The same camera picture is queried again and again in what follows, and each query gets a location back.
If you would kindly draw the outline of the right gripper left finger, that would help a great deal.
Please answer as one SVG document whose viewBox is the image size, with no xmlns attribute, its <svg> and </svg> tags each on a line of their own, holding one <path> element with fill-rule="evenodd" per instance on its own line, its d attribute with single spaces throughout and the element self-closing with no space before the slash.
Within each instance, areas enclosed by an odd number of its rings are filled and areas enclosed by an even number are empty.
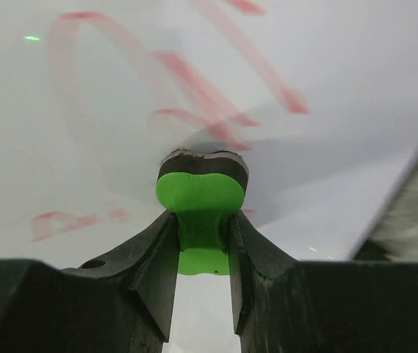
<svg viewBox="0 0 418 353">
<path fill-rule="evenodd" d="M 178 265 L 169 212 L 78 268 L 0 260 L 0 352 L 160 352 Z"/>
</svg>

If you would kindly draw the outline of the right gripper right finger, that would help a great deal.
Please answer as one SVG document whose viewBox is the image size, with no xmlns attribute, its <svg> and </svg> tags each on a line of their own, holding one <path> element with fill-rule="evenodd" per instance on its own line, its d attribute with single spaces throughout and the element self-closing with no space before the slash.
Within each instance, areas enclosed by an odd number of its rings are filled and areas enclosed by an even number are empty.
<svg viewBox="0 0 418 353">
<path fill-rule="evenodd" d="M 242 213 L 228 259 L 243 352 L 418 352 L 418 263 L 299 261 Z"/>
</svg>

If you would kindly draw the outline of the green whiteboard eraser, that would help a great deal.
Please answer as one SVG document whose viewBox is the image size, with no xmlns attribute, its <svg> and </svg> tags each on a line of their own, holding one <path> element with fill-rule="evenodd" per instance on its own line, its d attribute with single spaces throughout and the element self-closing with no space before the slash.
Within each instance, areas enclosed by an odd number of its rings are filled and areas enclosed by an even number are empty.
<svg viewBox="0 0 418 353">
<path fill-rule="evenodd" d="M 227 276 L 228 223 L 242 208 L 249 169 L 235 152 L 176 149 L 162 161 L 158 202 L 177 217 L 179 273 Z"/>
</svg>

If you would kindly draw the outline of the white whiteboard black frame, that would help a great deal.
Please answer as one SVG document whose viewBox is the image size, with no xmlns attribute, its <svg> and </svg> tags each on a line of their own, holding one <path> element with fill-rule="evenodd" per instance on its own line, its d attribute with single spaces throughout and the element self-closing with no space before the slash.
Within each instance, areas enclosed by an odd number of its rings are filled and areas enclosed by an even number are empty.
<svg viewBox="0 0 418 353">
<path fill-rule="evenodd" d="M 369 238 L 418 167 L 418 1 L 0 1 L 0 260 L 138 235 L 176 149 L 240 155 L 238 213 L 290 257 L 393 263 Z M 160 352 L 243 352 L 230 274 L 178 266 Z"/>
</svg>

